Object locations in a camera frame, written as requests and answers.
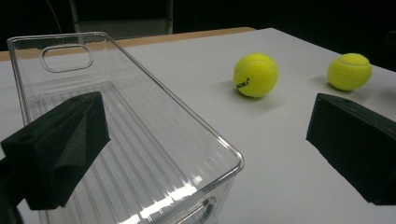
white table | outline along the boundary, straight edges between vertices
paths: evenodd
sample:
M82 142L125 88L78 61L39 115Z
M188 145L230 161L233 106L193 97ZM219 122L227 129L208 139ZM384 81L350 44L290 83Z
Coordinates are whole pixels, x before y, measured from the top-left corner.
M305 140L319 92L396 121L395 72L374 66L365 86L337 91L326 71L339 53L275 29L126 49L243 154L245 168L235 177L219 224L396 223L396 206L367 203ZM276 87L261 99L243 97L233 85L235 63L256 51L271 56L279 69ZM0 62L0 105L4 139L22 127L10 61ZM38 223L24 202L19 209L28 223Z

dark background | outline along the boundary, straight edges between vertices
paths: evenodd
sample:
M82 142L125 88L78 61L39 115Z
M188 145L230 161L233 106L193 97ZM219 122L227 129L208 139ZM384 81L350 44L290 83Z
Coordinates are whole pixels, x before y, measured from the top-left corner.
M68 0L49 1L62 32L73 33ZM396 71L396 43L385 44L387 34L396 31L396 8L383 0L350 4L337 0L174 0L173 32L272 27L338 53L361 53L372 64ZM167 0L76 0L81 21L165 18L166 5ZM12 36L60 33L45 0L3 0L0 10L0 50L7 50L6 40Z

transparent bin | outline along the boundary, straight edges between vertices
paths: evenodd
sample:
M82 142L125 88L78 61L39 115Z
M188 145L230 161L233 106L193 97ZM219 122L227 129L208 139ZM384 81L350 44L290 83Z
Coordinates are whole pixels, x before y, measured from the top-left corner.
M24 124L102 93L111 141L48 223L216 223L242 155L105 33L12 37Z

black object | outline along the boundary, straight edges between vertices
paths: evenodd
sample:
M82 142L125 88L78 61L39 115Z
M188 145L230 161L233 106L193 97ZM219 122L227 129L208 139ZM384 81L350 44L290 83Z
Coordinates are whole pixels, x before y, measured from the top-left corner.
M1 142L2 197L32 210L65 206L109 140L99 91L66 100Z
M396 123L348 99L319 93L308 140L368 202L396 204Z

yellow tennis ball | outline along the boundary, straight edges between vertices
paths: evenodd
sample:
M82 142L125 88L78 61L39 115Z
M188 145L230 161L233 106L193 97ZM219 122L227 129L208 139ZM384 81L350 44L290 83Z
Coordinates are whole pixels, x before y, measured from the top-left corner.
M244 56L233 69L235 87L250 97L263 97L275 87L277 78L274 60L259 52Z
M332 61L327 79L338 90L353 91L366 84L371 74L372 66L367 58L358 53L347 53Z

